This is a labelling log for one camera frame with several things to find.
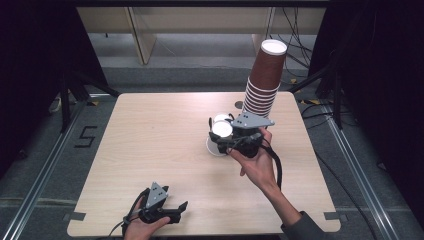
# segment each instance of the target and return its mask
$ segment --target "white paper cup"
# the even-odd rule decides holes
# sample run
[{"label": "white paper cup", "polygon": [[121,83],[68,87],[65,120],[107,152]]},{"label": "white paper cup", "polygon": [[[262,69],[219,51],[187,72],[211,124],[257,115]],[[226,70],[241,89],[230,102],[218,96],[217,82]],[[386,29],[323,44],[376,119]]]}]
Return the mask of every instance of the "white paper cup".
[{"label": "white paper cup", "polygon": [[212,132],[220,137],[228,137],[233,133],[233,127],[226,120],[219,120],[212,124]]},{"label": "white paper cup", "polygon": [[215,123],[217,121],[225,120],[225,119],[231,119],[231,117],[228,116],[228,114],[226,113],[219,113],[213,118],[213,122]]},{"label": "white paper cup", "polygon": [[267,39],[262,42],[261,49],[269,55],[281,56],[286,53],[287,45],[275,39]]},{"label": "white paper cup", "polygon": [[219,152],[218,145],[216,143],[212,142],[212,140],[211,140],[211,138],[209,136],[206,139],[206,148],[214,156],[222,157],[222,156],[227,155],[225,153],[220,153]]}]

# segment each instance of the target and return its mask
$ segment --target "cable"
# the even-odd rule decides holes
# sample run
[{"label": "cable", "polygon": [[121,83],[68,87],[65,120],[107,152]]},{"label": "cable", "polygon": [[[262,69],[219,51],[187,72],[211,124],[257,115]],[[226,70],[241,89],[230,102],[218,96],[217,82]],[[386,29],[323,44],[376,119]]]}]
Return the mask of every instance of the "cable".
[{"label": "cable", "polygon": [[305,112],[313,107],[317,107],[317,106],[325,106],[325,105],[333,105],[332,103],[321,103],[321,104],[313,104],[308,106],[307,108],[303,109],[302,113],[300,114],[300,116],[303,117],[303,114],[305,114]]},{"label": "cable", "polygon": [[373,236],[373,239],[377,239],[377,236],[375,234],[374,229],[371,226],[370,221],[368,220],[368,218],[365,216],[364,212],[362,211],[362,209],[359,207],[359,204],[356,202],[356,200],[353,198],[352,194],[347,190],[346,186],[342,183],[341,179],[337,176],[337,174],[334,172],[334,170],[327,164],[326,161],[324,161],[324,159],[318,154],[318,152],[314,149],[315,155],[317,156],[317,158],[325,165],[325,167],[328,169],[328,171],[330,171],[330,173],[334,176],[334,178],[337,180],[337,182],[340,184],[340,186],[343,188],[343,190],[345,191],[345,193],[347,194],[347,196],[350,198],[350,200],[352,201],[353,205],[355,205],[355,207],[358,209],[359,213],[361,214],[361,216],[364,218],[368,228],[371,231],[371,234]]},{"label": "cable", "polygon": [[348,125],[348,126],[351,126],[351,127],[359,127],[359,124],[357,124],[357,123],[348,123],[348,122],[343,121],[343,120],[341,120],[341,121],[342,121],[342,123],[344,123],[344,124],[346,124],[346,125]]},{"label": "cable", "polygon": [[275,167],[277,168],[277,185],[281,190],[281,182],[283,178],[283,168],[281,166],[281,160],[278,157],[278,155],[274,152],[274,150],[271,147],[271,143],[268,142],[265,138],[263,139],[266,143],[268,143],[269,147],[266,147],[264,145],[260,145],[261,148],[265,149],[265,151],[274,159],[275,161]]},{"label": "cable", "polygon": [[306,75],[301,76],[301,75],[297,75],[297,74],[292,73],[292,72],[288,69],[288,67],[287,67],[287,61],[284,61],[284,65],[286,66],[286,71],[287,71],[288,73],[290,73],[290,75],[295,76],[295,77],[300,77],[300,78],[307,78],[307,77],[308,77],[308,76],[306,76]]},{"label": "cable", "polygon": [[319,117],[319,116],[326,116],[326,115],[330,115],[332,117],[333,114],[334,114],[334,112],[318,113],[318,114],[315,114],[315,115],[303,117],[303,119],[310,119],[310,118]]},{"label": "cable", "polygon": [[289,83],[289,82],[285,82],[285,81],[283,81],[283,80],[281,80],[280,81],[282,84],[287,84],[287,85],[290,85],[290,86],[293,86],[293,85],[296,85],[297,83]]},{"label": "cable", "polygon": [[305,58],[305,61],[306,61],[306,65],[309,66],[309,62],[311,61],[311,59],[310,59],[309,55],[306,53],[305,47],[303,46],[302,42],[300,41],[299,28],[297,26],[297,16],[298,16],[299,9],[294,8],[294,25],[290,21],[284,7],[282,8],[282,10],[283,10],[284,16],[286,17],[287,22],[289,23],[290,28],[292,30],[292,35],[291,35],[290,40],[289,40],[289,46],[291,45],[291,41],[294,38],[296,40],[296,42],[299,44],[299,47],[301,49],[301,53],[302,53],[302,55],[303,55],[303,57]]},{"label": "cable", "polygon": [[[284,40],[280,37],[280,35],[279,35],[279,34],[277,34],[277,35],[278,35],[278,37],[280,38],[280,40],[281,40],[283,43],[285,43],[286,45],[300,48],[300,47],[299,47],[299,46],[297,46],[297,45],[293,45],[293,44],[291,44],[291,43],[287,43],[286,41],[284,41]],[[290,53],[288,53],[287,51],[286,51],[286,55],[287,55],[289,58],[293,59],[295,62],[297,62],[297,63],[299,63],[300,65],[302,65],[304,68],[309,68],[309,66],[308,66],[307,64],[303,63],[302,61],[300,61],[299,59],[297,59],[295,56],[291,55],[291,54],[290,54]],[[284,64],[285,64],[285,66],[286,66],[287,71],[288,71],[290,74],[292,74],[292,75],[296,76],[295,74],[293,74],[293,73],[291,73],[291,72],[289,71],[289,69],[287,68],[287,64],[286,64],[286,62],[285,62]]]},{"label": "cable", "polygon": [[268,25],[266,27],[265,37],[268,36],[268,31],[269,31],[269,28],[271,26],[271,19],[272,19],[272,15],[274,15],[274,11],[275,11],[274,8],[271,8],[271,11],[269,12]]},{"label": "cable", "polygon": [[129,225],[132,221],[134,221],[135,219],[137,219],[137,218],[130,219],[130,218],[131,218],[131,216],[132,216],[132,214],[133,214],[133,212],[134,212],[134,208],[135,208],[135,206],[137,205],[138,201],[140,201],[140,199],[141,199],[143,196],[145,196],[148,192],[149,192],[149,189],[148,189],[148,188],[146,188],[143,192],[141,192],[141,193],[138,195],[138,197],[135,199],[135,201],[134,201],[133,205],[131,206],[131,209],[130,209],[130,211],[128,212],[128,214],[124,217],[124,219],[123,219],[121,222],[119,222],[118,224],[116,224],[116,225],[115,225],[115,227],[113,227],[113,228],[112,228],[112,231],[110,231],[110,233],[109,233],[108,237],[110,237],[110,236],[112,235],[113,231],[115,231],[115,229],[116,229],[117,227],[119,227],[119,225],[121,225],[121,224],[122,224],[122,236],[123,236],[123,237],[125,236],[125,232],[127,231],[127,227],[128,227],[128,225]]},{"label": "cable", "polygon": [[299,45],[295,45],[295,44],[293,44],[293,43],[289,43],[289,42],[287,42],[286,40],[284,40],[284,39],[283,39],[283,37],[281,37],[281,36],[280,36],[280,34],[277,34],[277,36],[278,36],[278,38],[280,38],[280,40],[281,40],[283,43],[285,43],[285,44],[287,44],[287,45],[289,45],[289,46],[291,46],[291,47],[295,47],[295,48],[303,48],[303,49],[305,49],[306,51],[308,51],[308,52],[311,52],[311,53],[312,53],[312,50],[311,50],[311,49],[309,49],[309,48],[307,48],[307,47],[305,47],[305,46],[299,46]]},{"label": "cable", "polygon": [[318,124],[315,124],[315,125],[313,125],[313,126],[307,127],[306,129],[311,129],[311,128],[314,128],[314,127],[321,126],[322,124],[324,124],[324,123],[328,122],[328,120],[329,120],[329,119],[330,119],[330,118],[327,118],[325,121],[323,121],[323,122],[321,122],[321,123],[318,123]]}]

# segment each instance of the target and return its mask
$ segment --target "cup rim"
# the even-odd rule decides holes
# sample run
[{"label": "cup rim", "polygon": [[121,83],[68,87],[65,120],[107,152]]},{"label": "cup rim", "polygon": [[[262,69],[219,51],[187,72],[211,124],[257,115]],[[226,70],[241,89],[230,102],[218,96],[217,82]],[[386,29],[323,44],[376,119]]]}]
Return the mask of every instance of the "cup rim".
[{"label": "cup rim", "polygon": [[218,120],[215,120],[216,119],[216,117],[218,117],[218,116],[223,116],[223,115],[225,115],[226,117],[228,117],[228,119],[231,119],[231,117],[228,115],[228,113],[217,113],[216,115],[215,115],[215,117],[213,117],[213,123],[215,123],[215,122],[217,122],[217,121],[220,121],[220,120],[225,120],[226,118],[220,118],[220,119],[218,119]]},{"label": "cup rim", "polygon": [[212,146],[210,146],[209,144],[216,144],[216,143],[214,143],[214,142],[212,142],[212,140],[211,140],[211,138],[208,136],[207,138],[206,138],[206,149],[208,149],[208,151],[209,151],[209,153],[210,154],[212,154],[212,155],[214,155],[214,156],[217,156],[217,157],[223,157],[223,156],[225,156],[226,154],[225,153],[220,153],[219,152],[219,150],[218,150],[218,146],[216,147],[216,149],[217,149],[217,152],[214,152],[214,151],[212,151],[211,149],[210,149],[210,147],[212,147]]},{"label": "cup rim", "polygon": [[261,49],[269,55],[281,56],[287,52],[287,45],[276,39],[266,39],[262,41]]},{"label": "cup rim", "polygon": [[[218,124],[221,124],[221,123],[225,123],[225,125],[228,125],[229,126],[229,128],[228,129],[224,129],[224,130],[226,130],[226,134],[227,135],[220,135],[220,134],[218,134],[218,133],[216,133],[216,132],[214,132],[214,127],[215,126],[218,126]],[[233,132],[233,126],[231,126],[231,124],[228,122],[228,121],[226,121],[226,120],[218,120],[218,121],[216,121],[216,122],[214,122],[213,124],[212,124],[212,132],[213,133],[215,133],[215,134],[217,134],[217,135],[219,135],[220,137],[228,137],[228,136],[230,136],[231,135],[231,133]]]}]

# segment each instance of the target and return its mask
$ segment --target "stack of paper cups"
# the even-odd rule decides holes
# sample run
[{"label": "stack of paper cups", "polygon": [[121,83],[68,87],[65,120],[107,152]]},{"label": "stack of paper cups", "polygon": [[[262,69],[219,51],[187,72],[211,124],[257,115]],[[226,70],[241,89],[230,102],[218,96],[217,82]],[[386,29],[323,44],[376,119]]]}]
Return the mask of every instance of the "stack of paper cups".
[{"label": "stack of paper cups", "polygon": [[280,87],[286,51],[281,41],[262,42],[247,81],[243,111],[268,117]]}]

